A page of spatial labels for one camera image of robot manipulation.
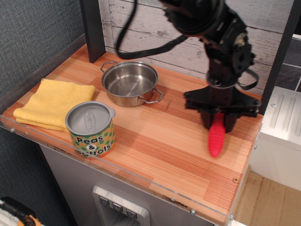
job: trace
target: wooden floor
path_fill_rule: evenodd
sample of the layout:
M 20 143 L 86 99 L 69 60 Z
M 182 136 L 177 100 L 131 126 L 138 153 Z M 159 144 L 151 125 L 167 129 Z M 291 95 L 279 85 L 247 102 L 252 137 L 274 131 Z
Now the wooden floor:
M 250 172 L 235 220 L 247 226 L 301 226 L 301 192 Z

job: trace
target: black cable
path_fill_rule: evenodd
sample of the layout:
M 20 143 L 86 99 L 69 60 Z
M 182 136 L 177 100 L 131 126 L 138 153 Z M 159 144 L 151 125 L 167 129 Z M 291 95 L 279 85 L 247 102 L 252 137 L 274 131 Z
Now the black cable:
M 243 89 L 243 90 L 249 90 L 249 89 L 252 89 L 254 88 L 255 86 L 257 86 L 257 83 L 258 83 L 258 80 L 259 80 L 259 76 L 258 74 L 256 74 L 256 72 L 250 70 L 250 69 L 247 69 L 246 72 L 251 75 L 253 78 L 256 79 L 256 82 L 250 84 L 250 85 L 247 85 L 247 86 L 242 86 L 239 82 L 238 82 L 238 85 Z
M 117 39 L 117 43 L 116 43 L 116 51 L 119 57 L 121 57 L 122 59 L 134 59 L 134 58 L 141 58 L 141 57 L 148 57 L 148 56 L 152 56 L 152 55 L 156 55 L 156 54 L 160 54 L 160 53 L 165 53 L 168 52 L 170 50 L 172 50 L 176 45 L 180 44 L 181 42 L 185 41 L 188 37 L 186 37 L 185 35 L 181 35 L 178 38 L 176 38 L 175 40 L 172 40 L 168 43 L 166 43 L 165 45 L 158 47 L 158 48 L 153 48 L 153 49 L 148 49 L 148 50 L 141 50 L 141 51 L 136 51 L 136 52 L 131 52 L 131 53 L 124 53 L 124 52 L 120 52 L 120 45 L 123 41 L 123 38 L 135 16 L 136 13 L 136 9 L 137 9 L 137 0 L 134 1 L 134 7 L 132 10 L 132 13 L 127 21 L 127 23 L 125 24 L 125 26 L 123 27 L 123 29 L 121 30 L 119 37 Z

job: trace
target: white wood panel wall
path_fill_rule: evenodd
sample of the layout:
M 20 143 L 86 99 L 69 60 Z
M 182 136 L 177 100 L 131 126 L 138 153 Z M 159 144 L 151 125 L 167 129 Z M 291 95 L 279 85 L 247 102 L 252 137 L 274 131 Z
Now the white wood panel wall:
M 162 4 L 158 0 L 138 0 L 136 16 L 124 39 L 121 50 L 126 52 L 159 47 L 181 34 L 167 21 Z M 258 73 L 260 82 L 253 93 L 262 94 L 271 71 L 282 34 L 289 17 L 293 0 L 227 0 L 248 26 L 249 41 L 256 54 L 252 70 Z M 132 10 L 132 1 L 99 0 L 105 45 L 108 52 L 115 52 L 115 44 L 123 25 Z M 139 59 L 204 79 L 208 59 L 203 44 L 197 38 L 188 38 L 173 50 Z M 253 82 L 244 73 L 239 79 L 243 84 Z

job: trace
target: wooden countertop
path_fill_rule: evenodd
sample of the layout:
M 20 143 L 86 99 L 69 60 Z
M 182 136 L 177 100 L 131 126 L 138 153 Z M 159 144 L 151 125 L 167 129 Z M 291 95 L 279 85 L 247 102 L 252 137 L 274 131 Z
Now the wooden countertop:
M 39 84 L 8 108 L 1 121 L 20 135 L 223 225 L 231 214 L 262 116 L 238 119 L 234 130 L 226 134 L 222 153 L 213 158 L 200 114 L 184 107 L 183 93 L 207 86 L 204 80 L 154 66 L 159 75 L 156 88 L 164 93 L 162 100 L 122 107 L 108 99 L 101 84 L 100 67 L 109 61 L 124 60 L 105 53 L 94 64 L 89 63 L 85 45 L 47 76 L 52 80 L 94 85 L 93 100 L 115 109 L 116 143 L 103 158 L 79 157 L 67 132 L 15 122 L 13 111 L 27 103 Z

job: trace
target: yellow towel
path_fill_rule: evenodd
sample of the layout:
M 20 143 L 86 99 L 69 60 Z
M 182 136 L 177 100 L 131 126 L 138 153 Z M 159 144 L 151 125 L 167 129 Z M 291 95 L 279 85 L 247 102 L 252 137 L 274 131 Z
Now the yellow towel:
M 65 117 L 77 104 L 90 101 L 94 86 L 42 79 L 28 103 L 14 111 L 16 121 L 47 129 L 66 131 Z

